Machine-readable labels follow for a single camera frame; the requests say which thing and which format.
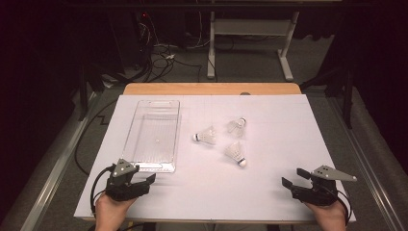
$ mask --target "metal bar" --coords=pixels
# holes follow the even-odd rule
[[[69,8],[106,11],[193,11],[193,12],[235,12],[235,11],[305,11],[305,10],[332,10],[336,12],[358,11],[373,7],[372,3],[207,3],[207,4],[70,4],[63,1]]]
[[[81,113],[79,115],[79,121],[84,120],[85,115],[88,112],[88,91],[87,91],[87,80],[85,77],[85,68],[83,65],[80,67],[79,73],[79,95],[80,95],[80,103],[81,103]]]
[[[286,57],[282,57],[281,54],[282,54],[282,50],[278,49],[277,55],[279,58],[279,62],[282,66],[282,71],[283,71],[283,74],[285,75],[285,79],[288,82],[293,82],[293,75],[291,72],[291,68],[289,67],[288,59],[286,59]]]
[[[207,77],[209,79],[214,79],[216,77],[216,50],[214,48],[215,35],[215,20],[216,14],[211,12],[210,21],[210,48],[208,50],[208,62],[207,62]]]
[[[351,129],[351,100],[353,94],[354,73],[348,70],[346,75],[347,77],[344,84],[343,120],[347,125],[347,128]]]
[[[57,160],[57,163],[54,165],[53,169],[51,170],[47,181],[45,182],[41,192],[38,195],[37,201],[34,204],[33,208],[31,209],[30,214],[27,216],[24,224],[21,228],[22,231],[32,231],[37,230],[42,217],[44,216],[44,212],[48,208],[49,203],[51,202],[63,176],[64,172],[67,167],[67,163],[71,159],[71,154],[75,149],[75,146],[84,131],[88,120],[89,115],[93,113],[95,105],[99,100],[100,96],[93,93],[89,98],[89,111],[87,115],[84,117],[82,121],[80,121],[77,125],[75,134],[72,136],[71,141],[67,144],[64,152],[61,153],[61,156]]]
[[[286,33],[285,46],[283,47],[282,52],[280,53],[280,58],[286,58],[288,53],[289,45],[291,44],[294,28],[296,27],[297,18],[299,17],[299,12],[294,12],[292,15],[291,24],[288,27],[288,32]]]
[[[360,146],[359,142],[357,141],[356,137],[352,130],[348,129],[344,121],[342,120],[342,109],[339,103],[336,101],[335,98],[328,99],[329,105],[332,107],[335,115],[337,116],[339,122],[342,124],[345,133],[356,153],[355,158],[359,169],[361,169],[362,174],[366,181],[368,182],[368,186],[371,190],[372,197],[377,202],[377,206],[381,211],[384,220],[387,222],[390,230],[393,231],[403,231],[405,230],[400,218],[398,217],[391,201],[388,197],[387,192],[384,190],[383,186],[381,185],[380,181],[378,180],[377,176],[375,175],[374,170],[370,165],[369,159],[366,157],[366,154],[363,148]]]

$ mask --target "metal frame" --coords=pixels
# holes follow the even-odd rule
[[[339,105],[339,102],[336,98],[328,98],[329,105],[332,110],[335,112],[335,115],[339,119],[339,122],[342,124],[345,133],[347,134],[348,140],[350,141],[354,152],[355,159],[359,169],[362,171],[364,178],[368,182],[372,197],[377,203],[378,208],[380,209],[384,220],[387,222],[390,230],[405,230],[401,222],[401,218],[396,213],[393,204],[391,203],[387,192],[384,190],[384,187],[381,185],[378,177],[376,176],[374,170],[370,165],[369,158],[364,152],[363,148],[360,146],[360,143],[357,141],[352,130],[348,129],[347,125],[343,121],[342,109]]]
[[[251,19],[216,19],[211,12],[210,48],[208,52],[207,77],[216,77],[215,35],[259,35],[286,37],[283,49],[277,50],[280,64],[288,82],[293,81],[286,55],[292,41],[299,12],[294,12],[292,20],[251,20]]]
[[[293,76],[289,67],[288,60],[286,58],[289,45],[292,40],[293,31],[297,22],[297,17],[300,11],[333,11],[333,12],[350,12],[366,10],[373,6],[372,3],[344,3],[342,0],[334,0],[332,2],[326,2],[325,0],[305,0],[301,2],[265,2],[265,1],[237,1],[228,3],[216,3],[215,0],[209,0],[208,2],[197,3],[184,3],[184,4],[70,4],[63,1],[63,4],[71,9],[82,11],[183,11],[183,12],[211,12],[211,33],[210,33],[210,51],[208,57],[208,77],[210,79],[216,76],[215,63],[216,52],[214,49],[214,35],[217,33],[215,28],[215,12],[282,12],[290,11],[293,13],[292,23],[288,27],[286,33],[286,43],[282,50],[278,50],[279,60],[285,74],[287,81],[291,82]]]
[[[42,187],[41,192],[38,195],[37,201],[33,205],[33,208],[30,211],[30,214],[24,221],[23,226],[21,227],[22,231],[37,230],[39,222],[42,220],[45,211],[48,208],[48,205],[51,203],[51,200],[63,179],[65,170],[68,166],[69,161],[72,158],[72,153],[75,149],[75,146],[78,143],[81,134],[83,133],[86,125],[89,122],[89,115],[91,115],[97,105],[97,102],[100,99],[100,95],[97,95],[95,92],[89,98],[89,110],[84,116],[84,119],[79,121],[76,125],[75,132],[69,141],[69,143],[64,148],[64,152],[61,153],[60,157],[57,160],[57,163],[54,165],[51,170],[47,181]]]

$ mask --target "black cable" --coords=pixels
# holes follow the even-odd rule
[[[105,107],[103,107],[98,113],[96,113],[96,115],[89,121],[89,123],[87,124],[87,126],[85,127],[84,131],[82,132],[81,136],[79,137],[77,144],[75,146],[75,150],[74,150],[74,160],[75,160],[75,164],[76,166],[82,171],[84,172],[84,174],[86,174],[87,176],[89,176],[89,172],[87,172],[86,170],[84,170],[84,168],[80,165],[79,161],[78,161],[78,147],[81,144],[82,138],[84,137],[84,135],[86,134],[86,132],[88,131],[90,125],[92,124],[92,122],[99,117],[99,114],[102,113],[102,111],[104,111],[106,108],[108,108],[109,106],[111,106],[112,104],[114,104],[117,101],[114,100],[111,103],[109,103],[108,105],[106,105]]]
[[[159,61],[165,61],[166,65],[165,66],[156,65],[156,63],[159,62]],[[168,68],[172,64],[172,62],[170,62],[170,61],[171,61],[170,59],[157,59],[157,60],[153,61],[153,67],[158,68],[158,69]]]
[[[151,68],[149,69],[148,73],[146,74],[146,76],[142,80],[143,83],[147,82],[147,80],[149,79],[149,77],[150,77],[150,75],[151,75],[151,73],[153,71],[153,62],[152,62],[151,56],[148,57],[148,61],[149,61],[149,64],[150,64]]]
[[[182,65],[186,65],[186,66],[192,66],[192,67],[198,67],[197,83],[200,82],[200,72],[201,72],[201,68],[203,67],[201,64],[185,64],[185,63],[182,63],[180,61],[176,61],[175,59],[173,59],[173,60],[178,64],[182,64]]]
[[[100,195],[101,193],[103,193],[104,191],[105,191],[105,190],[103,190],[103,191],[97,193],[97,194],[93,197],[93,201],[95,201],[96,197],[97,197],[98,195]]]
[[[350,202],[350,200],[348,199],[348,197],[347,197],[343,192],[338,191],[338,193],[340,193],[340,194],[342,194],[342,195],[344,196],[344,198],[347,200],[348,205],[350,206],[350,214],[348,215],[348,218],[347,218],[347,222],[348,222],[348,221],[351,219],[351,215],[352,215],[352,213],[353,213],[353,208],[352,208],[352,206],[351,206],[351,202]]]
[[[149,68],[151,68],[151,66],[150,66],[149,62],[146,62],[146,64],[143,66],[143,69],[141,70],[141,72],[135,74],[134,76],[130,77],[129,79],[132,80],[132,81],[135,81],[135,80],[141,78],[143,75],[145,75],[148,72]]]
[[[197,44],[196,40],[199,38],[197,37],[189,37],[189,39],[194,39],[194,44],[191,44],[192,41],[187,41],[188,44],[186,45],[186,49],[196,49],[196,48],[202,48],[206,47],[208,44],[210,44],[210,40],[206,38],[206,41],[204,39],[201,39],[201,41]]]
[[[93,182],[92,185],[92,189],[90,190],[90,209],[92,210],[93,216],[96,217],[96,207],[95,207],[95,196],[93,195],[95,193],[95,188],[96,185],[99,181],[99,178],[101,178],[101,176],[103,174],[105,174],[105,172],[107,171],[114,171],[115,170],[116,165],[111,165],[110,167],[105,167],[105,169],[103,169],[101,172],[99,172],[98,176],[96,176],[95,181]]]
[[[161,60],[165,60],[165,61],[166,61],[166,66],[165,66],[165,67],[155,66],[155,62],[161,61]],[[144,80],[143,80],[144,83],[151,83],[152,81],[154,81],[154,80],[156,80],[156,79],[162,78],[163,76],[165,76],[166,74],[169,73],[169,71],[168,71],[166,74],[164,74],[165,71],[168,69],[168,67],[172,65],[172,62],[171,62],[171,64],[169,64],[168,59],[158,59],[158,60],[155,60],[155,61],[151,61],[151,63],[152,63],[152,66],[153,66],[153,67],[162,69],[162,72],[158,75],[158,74],[156,74],[156,73],[153,72],[153,68],[152,68],[151,71],[150,71],[150,73],[149,73],[149,75],[146,76],[146,78],[144,78]],[[150,77],[151,74],[155,75],[156,77],[154,77],[153,79],[149,80],[149,77]]]
[[[342,200],[339,198],[338,195],[334,194],[333,192],[331,192],[329,189],[327,189],[327,188],[324,187],[324,186],[319,186],[319,187],[322,188],[322,189],[324,189],[324,190],[327,191],[328,193],[332,194],[332,195],[343,205],[343,207],[344,207],[344,209],[345,209],[345,213],[344,213],[345,227],[347,227],[348,221],[350,220],[350,218],[351,218],[351,213],[352,213],[352,211],[351,211],[351,203],[350,203],[350,201],[348,200],[347,196],[345,196],[345,194],[343,194],[342,192],[337,191],[338,193],[341,193],[341,194],[347,199],[348,205],[350,206],[350,213],[348,213],[348,208],[347,208],[347,206],[344,204],[344,201],[342,201]]]
[[[163,47],[163,48],[166,49],[165,51],[159,52],[159,54],[156,54],[156,55],[161,55],[161,54],[163,54],[163,53],[168,54],[168,55],[171,55],[171,53],[170,53],[170,44],[169,44],[169,43],[167,44],[167,46],[164,46],[164,45],[156,45],[155,47]]]
[[[279,36],[265,36],[260,39],[245,38],[245,37],[252,37],[252,36],[236,36],[236,39],[258,42],[258,41],[274,40],[274,39],[280,38]]]
[[[154,77],[153,79],[149,80],[148,83],[151,83],[157,79],[161,79],[162,77],[166,76],[174,67],[173,63],[174,62],[170,62],[171,64],[168,64],[166,67],[163,68],[162,72],[159,75],[156,75],[155,73],[153,73],[154,75],[156,75],[156,77]]]

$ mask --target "gray floor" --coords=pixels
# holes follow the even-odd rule
[[[330,45],[331,38],[312,41],[310,38],[294,40],[288,53],[288,60],[293,72],[294,81],[303,83],[316,76],[322,59]],[[283,44],[281,38],[265,41],[235,40],[232,50],[229,38],[217,38],[216,69],[219,82],[285,82],[276,56],[276,49]],[[198,65],[202,68],[199,82],[214,82],[206,78],[207,49],[172,49],[175,59],[186,64]],[[156,82],[197,82],[198,67],[174,64],[174,68],[164,78]],[[348,130],[339,116],[340,98],[326,98],[324,86],[311,87],[304,91],[308,95],[319,129],[326,142],[330,155],[337,169],[356,175],[357,183],[344,183],[350,195],[356,222],[350,223],[347,230],[403,230],[408,227],[408,178],[403,172],[387,144],[367,113],[364,103],[353,92],[352,125]],[[90,171],[93,160],[109,121],[117,97],[123,87],[106,89],[98,95],[94,103],[93,114],[105,106],[84,133],[78,146],[78,160],[86,171]],[[38,194],[43,189],[54,164],[72,141],[76,128],[79,109],[76,109],[70,121],[56,138],[44,158],[36,168],[25,190],[10,210],[1,225],[1,230],[20,230],[26,217],[35,205]],[[62,175],[58,187],[50,193],[41,214],[37,230],[88,230],[91,222],[73,217],[82,188],[87,176],[77,168],[73,159]],[[319,230],[316,225],[281,226],[281,230]]]

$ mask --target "table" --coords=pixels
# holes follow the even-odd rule
[[[251,95],[235,95],[242,92]],[[307,98],[300,94],[296,84],[290,83],[128,85],[117,102],[75,217],[92,218],[89,207],[91,184],[104,167],[117,162],[120,157],[135,104],[142,99],[164,98],[178,99],[182,105],[176,171],[158,173],[150,193],[131,207],[128,219],[314,222],[313,214],[292,199],[291,193],[281,185],[280,178],[284,176],[294,184],[310,188],[310,182],[298,177],[295,169],[313,170],[321,164],[332,167],[333,163]],[[215,146],[191,140],[191,133],[205,128],[210,121],[215,127],[222,127],[232,109],[247,109],[245,115],[249,122],[241,139],[248,160],[245,168],[222,155],[223,147],[232,138],[224,137],[225,140],[221,139]],[[140,172],[134,180],[144,180],[150,174]],[[101,178],[97,192],[104,189],[107,177],[108,174]],[[338,182],[338,189],[344,190],[341,182]]]
[[[306,0],[304,2],[337,2],[342,0]],[[287,0],[264,2],[290,2]],[[210,18],[210,47],[207,62],[207,77],[216,77],[216,50],[215,35],[251,35],[251,36],[278,36],[285,37],[285,44],[282,49],[277,50],[279,62],[286,81],[292,82],[293,76],[287,60],[287,53],[292,41],[294,28],[299,17],[299,12],[294,11],[291,18],[281,20],[257,20],[257,19],[222,19],[216,18],[216,14],[211,12]]]

